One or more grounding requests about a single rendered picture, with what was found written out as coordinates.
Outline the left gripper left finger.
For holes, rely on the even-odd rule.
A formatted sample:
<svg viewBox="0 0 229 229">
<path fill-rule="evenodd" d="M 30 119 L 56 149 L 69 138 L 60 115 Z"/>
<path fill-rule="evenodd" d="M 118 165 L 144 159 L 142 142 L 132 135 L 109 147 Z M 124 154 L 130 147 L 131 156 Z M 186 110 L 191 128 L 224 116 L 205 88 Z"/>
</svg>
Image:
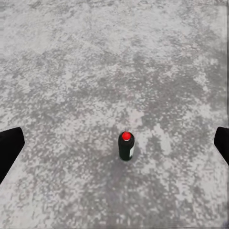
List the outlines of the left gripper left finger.
<svg viewBox="0 0 229 229">
<path fill-rule="evenodd" d="M 21 127 L 0 132 L 0 184 L 25 145 Z"/>
</svg>

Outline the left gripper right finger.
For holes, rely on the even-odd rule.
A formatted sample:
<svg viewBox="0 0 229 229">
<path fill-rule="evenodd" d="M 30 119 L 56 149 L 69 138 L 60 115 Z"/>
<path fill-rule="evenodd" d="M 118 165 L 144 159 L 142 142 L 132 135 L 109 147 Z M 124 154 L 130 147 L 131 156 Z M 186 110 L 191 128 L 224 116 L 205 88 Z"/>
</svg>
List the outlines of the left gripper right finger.
<svg viewBox="0 0 229 229">
<path fill-rule="evenodd" d="M 214 145 L 218 151 L 222 154 L 223 158 L 229 165 L 229 129 L 219 126 L 217 128 Z"/>
</svg>

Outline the pesticide atomizer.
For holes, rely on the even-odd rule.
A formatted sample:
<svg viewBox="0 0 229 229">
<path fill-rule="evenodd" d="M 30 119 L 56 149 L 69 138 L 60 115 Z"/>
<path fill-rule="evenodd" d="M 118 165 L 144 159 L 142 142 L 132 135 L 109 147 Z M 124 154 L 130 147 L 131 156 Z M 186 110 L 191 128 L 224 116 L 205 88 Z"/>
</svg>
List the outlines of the pesticide atomizer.
<svg viewBox="0 0 229 229">
<path fill-rule="evenodd" d="M 133 156 L 133 150 L 135 145 L 134 136 L 131 132 L 122 132 L 118 137 L 119 155 L 120 158 L 128 161 Z"/>
</svg>

